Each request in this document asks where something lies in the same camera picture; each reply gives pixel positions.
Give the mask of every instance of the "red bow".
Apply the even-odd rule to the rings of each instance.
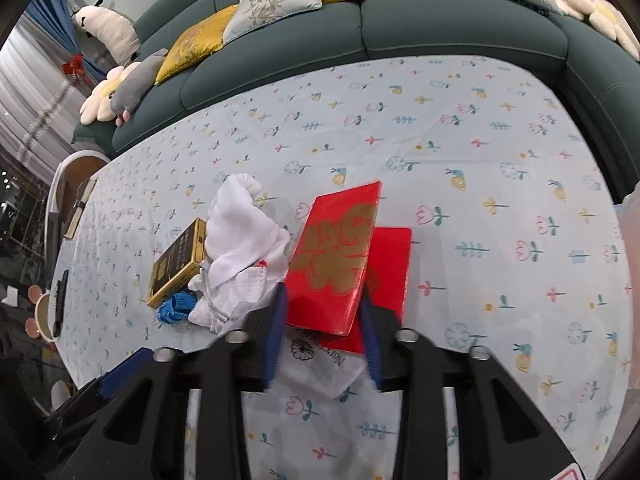
[[[82,54],[80,53],[73,56],[70,63],[65,63],[62,66],[62,72],[76,78],[76,84],[78,85],[84,82],[87,86],[92,86],[82,66]]]

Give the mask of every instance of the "sheer white curtain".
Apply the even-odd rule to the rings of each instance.
[[[0,144],[47,184],[67,155],[87,146],[71,140],[90,89],[73,85],[65,62],[69,54],[26,15],[0,49]]]

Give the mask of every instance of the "blue curtain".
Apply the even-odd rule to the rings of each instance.
[[[71,20],[66,0],[32,0],[26,13],[72,56],[80,52],[76,27]],[[83,58],[83,65],[94,81],[106,78],[106,73],[95,61]]]

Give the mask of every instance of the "table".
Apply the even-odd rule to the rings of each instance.
[[[315,196],[382,180],[377,224],[414,236],[405,325],[488,346],[595,475],[628,383],[628,267],[596,163],[540,81],[483,57],[374,60],[240,94],[129,150],[97,173],[56,266],[56,280],[70,268],[58,349],[78,386],[140,346],[212,341],[158,324],[145,298],[152,261],[236,172],[294,238]],[[255,478],[391,475],[399,394],[366,372],[337,399],[278,372],[243,405]]]

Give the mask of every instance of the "silver bolt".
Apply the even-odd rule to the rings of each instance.
[[[491,351],[486,346],[476,345],[471,347],[469,355],[471,355],[472,359],[487,361],[487,359],[491,358]]]
[[[159,348],[154,351],[154,361],[168,363],[169,361],[173,361],[174,357],[175,352],[170,348]]]
[[[401,343],[415,343],[419,337],[418,333],[410,328],[401,328],[396,332],[396,341]]]
[[[249,340],[249,335],[244,330],[232,330],[225,335],[225,339],[227,343],[231,343],[232,345],[237,345],[240,343],[245,343]]]

